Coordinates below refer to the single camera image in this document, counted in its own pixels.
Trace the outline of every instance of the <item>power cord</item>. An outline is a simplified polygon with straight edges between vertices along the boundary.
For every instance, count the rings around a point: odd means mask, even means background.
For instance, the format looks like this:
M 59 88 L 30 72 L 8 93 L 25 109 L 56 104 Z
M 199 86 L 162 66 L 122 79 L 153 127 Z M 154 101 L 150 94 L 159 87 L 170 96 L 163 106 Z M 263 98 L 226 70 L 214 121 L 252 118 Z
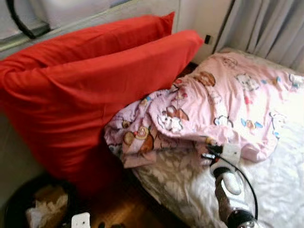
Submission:
M 248 183 L 250 189 L 251 189 L 251 192 L 252 192 L 252 195 L 253 195 L 253 198 L 254 198 L 254 201 L 255 201 L 255 219 L 257 220 L 257 217 L 258 217 L 258 204 L 257 204 L 257 195 L 255 193 L 255 190 L 253 189 L 252 185 L 250 184 L 247 176 L 237 167 L 235 166 L 234 164 L 232 164 L 231 162 L 229 162 L 227 159 L 223 158 L 222 156 L 220 156 L 220 154 L 218 152 L 215 152 L 213 149 L 211 149 L 210 147 L 208 147 L 208 150 L 213 154 L 215 155 L 216 157 L 222 159 L 223 161 L 227 162 L 229 165 L 231 165 L 232 167 L 234 167 L 236 169 L 236 171 L 240 172 L 242 174 L 242 176 L 244 177 L 244 179 L 246 180 L 246 182 Z

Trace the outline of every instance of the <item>gray floral sheet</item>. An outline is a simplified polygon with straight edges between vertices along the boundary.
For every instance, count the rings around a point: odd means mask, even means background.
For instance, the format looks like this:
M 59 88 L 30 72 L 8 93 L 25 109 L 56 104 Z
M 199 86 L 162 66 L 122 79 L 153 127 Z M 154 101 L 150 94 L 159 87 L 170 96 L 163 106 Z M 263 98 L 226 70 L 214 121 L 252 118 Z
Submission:
M 258 64 L 294 73 L 264 59 L 236 52 Z M 256 191 L 259 223 L 265 228 L 304 224 L 304 126 L 296 120 L 289 121 L 283 135 L 268 159 L 259 163 L 241 159 L 239 165 Z M 133 172 L 160 204 L 190 227 L 226 227 L 219 219 L 214 178 L 208 167 L 199 166 L 195 149 L 167 149 L 157 154 L 156 163 L 134 168 Z M 246 194 L 254 210 L 249 187 Z

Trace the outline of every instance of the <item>bedspread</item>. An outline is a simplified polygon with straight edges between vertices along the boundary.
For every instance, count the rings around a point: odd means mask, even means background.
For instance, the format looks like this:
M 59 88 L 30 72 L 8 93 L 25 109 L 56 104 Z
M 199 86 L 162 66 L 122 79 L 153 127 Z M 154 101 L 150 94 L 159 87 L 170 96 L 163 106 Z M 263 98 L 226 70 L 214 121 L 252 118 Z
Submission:
M 125 168 L 153 163 L 165 148 L 206 152 L 201 145 L 210 142 L 238 144 L 243 158 L 262 161 L 288 119 L 304 121 L 303 84 L 300 75 L 216 53 L 170 90 L 121 110 L 105 127 L 105 140 Z

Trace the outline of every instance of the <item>white curtain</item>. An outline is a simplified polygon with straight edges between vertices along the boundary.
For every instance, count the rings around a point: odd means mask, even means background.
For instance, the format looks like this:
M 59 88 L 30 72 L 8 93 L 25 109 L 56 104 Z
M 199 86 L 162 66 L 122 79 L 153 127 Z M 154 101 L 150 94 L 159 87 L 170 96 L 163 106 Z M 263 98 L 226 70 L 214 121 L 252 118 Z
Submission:
M 223 47 L 304 72 L 304 0 L 235 0 L 216 51 Z

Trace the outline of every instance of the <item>white bed sheet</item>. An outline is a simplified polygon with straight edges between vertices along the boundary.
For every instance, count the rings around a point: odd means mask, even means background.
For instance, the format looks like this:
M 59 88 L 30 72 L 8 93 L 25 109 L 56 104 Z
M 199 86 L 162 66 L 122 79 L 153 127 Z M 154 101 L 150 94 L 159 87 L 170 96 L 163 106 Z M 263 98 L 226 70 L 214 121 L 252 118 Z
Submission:
M 243 53 L 258 64 L 279 65 Z M 259 224 L 265 228 L 304 225 L 304 126 L 286 123 L 275 152 L 260 163 L 240 161 L 240 168 L 253 185 L 259 204 Z M 143 187 L 191 227 L 224 228 L 214 194 L 215 179 L 208 167 L 193 168 L 194 150 L 170 149 L 159 153 L 153 165 L 133 169 Z M 249 187 L 248 202 L 254 210 Z

